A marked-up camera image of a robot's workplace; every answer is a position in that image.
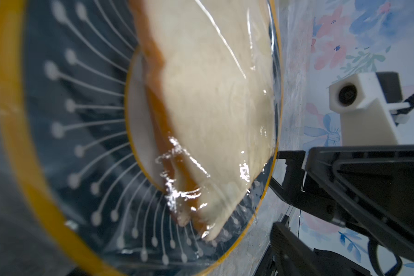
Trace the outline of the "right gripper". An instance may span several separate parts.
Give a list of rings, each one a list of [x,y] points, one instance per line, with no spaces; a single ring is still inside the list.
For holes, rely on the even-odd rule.
[[[315,147],[307,173],[304,159],[305,151],[276,153],[286,172],[269,186],[283,202],[331,222],[336,201],[384,247],[414,262],[414,145]],[[340,254],[311,250],[280,222],[270,244],[279,276],[371,275]]]

